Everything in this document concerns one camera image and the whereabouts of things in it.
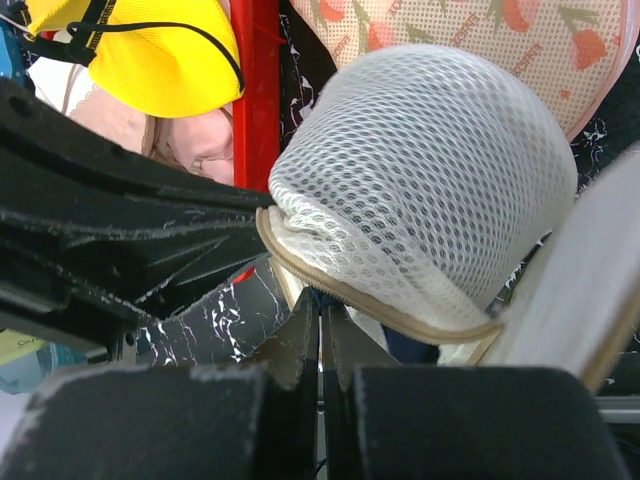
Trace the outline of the white mesh laundry bag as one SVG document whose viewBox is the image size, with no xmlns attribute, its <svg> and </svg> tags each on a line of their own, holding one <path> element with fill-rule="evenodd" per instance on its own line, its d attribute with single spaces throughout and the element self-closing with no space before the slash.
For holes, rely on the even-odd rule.
<svg viewBox="0 0 640 480">
<path fill-rule="evenodd" d="M 275 162 L 258 233 L 290 273 L 442 366 L 598 390 L 639 323 L 639 150 L 584 192 L 554 115 L 452 47 L 359 57 Z"/>
</svg>

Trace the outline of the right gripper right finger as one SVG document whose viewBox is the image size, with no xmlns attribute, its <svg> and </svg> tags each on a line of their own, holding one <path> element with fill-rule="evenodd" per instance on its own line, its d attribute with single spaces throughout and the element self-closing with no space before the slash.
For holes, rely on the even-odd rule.
<svg viewBox="0 0 640 480">
<path fill-rule="evenodd" d="M 627 479 L 591 393 L 548 368 L 403 366 L 322 312 L 331 479 Z"/>
</svg>

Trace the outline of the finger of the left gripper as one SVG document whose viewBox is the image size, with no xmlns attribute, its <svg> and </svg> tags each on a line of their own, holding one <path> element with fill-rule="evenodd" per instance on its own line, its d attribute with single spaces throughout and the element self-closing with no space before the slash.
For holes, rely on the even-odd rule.
<svg viewBox="0 0 640 480">
<path fill-rule="evenodd" d="M 223 311 L 265 252 L 251 214 L 150 228 L 1 213 L 1 325 L 77 350 Z"/>
<path fill-rule="evenodd" d="M 161 165 L 1 82 L 1 220 L 40 230 L 200 230 L 254 221 L 272 205 Z"/>
</svg>

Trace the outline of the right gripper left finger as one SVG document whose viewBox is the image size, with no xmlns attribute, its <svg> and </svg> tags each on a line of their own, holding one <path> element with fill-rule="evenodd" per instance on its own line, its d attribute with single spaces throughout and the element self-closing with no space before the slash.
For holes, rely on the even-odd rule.
<svg viewBox="0 0 640 480">
<path fill-rule="evenodd" d="M 318 308 L 304 290 L 231 366 L 102 365 L 52 377 L 1 457 L 5 479 L 311 479 Z"/>
</svg>

